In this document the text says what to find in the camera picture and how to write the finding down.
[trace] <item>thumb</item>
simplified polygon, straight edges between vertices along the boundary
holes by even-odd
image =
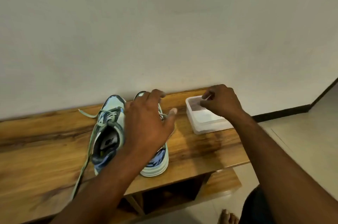
[[[201,107],[205,107],[206,109],[209,109],[211,106],[211,100],[201,100],[199,104]]]
[[[164,127],[168,132],[168,136],[174,131],[175,128],[175,115],[177,114],[177,108],[173,108],[169,111],[167,119],[164,121]]]

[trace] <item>shoe sole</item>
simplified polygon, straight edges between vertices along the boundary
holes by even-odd
[[[169,153],[168,147],[166,145],[166,153],[164,154],[163,161],[158,166],[143,168],[140,174],[144,177],[154,177],[160,175],[167,169],[168,164],[169,164]]]

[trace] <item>sneaker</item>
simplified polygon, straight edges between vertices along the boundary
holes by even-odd
[[[97,115],[89,115],[79,110],[83,115],[97,118],[88,146],[87,160],[81,169],[79,178],[72,193],[76,194],[79,182],[91,156],[95,175],[105,167],[124,144],[124,104],[126,101],[118,95],[110,96],[101,107]]]
[[[139,92],[134,100],[142,96],[145,93],[145,91]],[[161,118],[161,120],[164,120],[167,115],[163,114],[161,106],[158,104],[158,114]],[[154,157],[151,159],[151,161],[144,167],[144,169],[141,171],[141,175],[144,177],[154,177],[157,175],[160,175],[163,173],[169,164],[169,154],[168,154],[168,148],[167,143],[163,145],[161,149],[157,151],[157,153],[154,155]]]

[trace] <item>tiled floor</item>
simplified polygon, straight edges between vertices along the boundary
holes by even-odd
[[[309,113],[260,123],[269,135],[323,188],[338,199],[338,84]],[[251,164],[234,168],[242,187],[194,206],[139,223],[216,224],[222,209],[241,215],[258,180]]]

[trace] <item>clear plastic box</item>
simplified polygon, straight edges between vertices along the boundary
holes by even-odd
[[[223,117],[201,107],[199,102],[202,96],[186,99],[187,115],[195,134],[203,134],[233,128],[231,123]]]

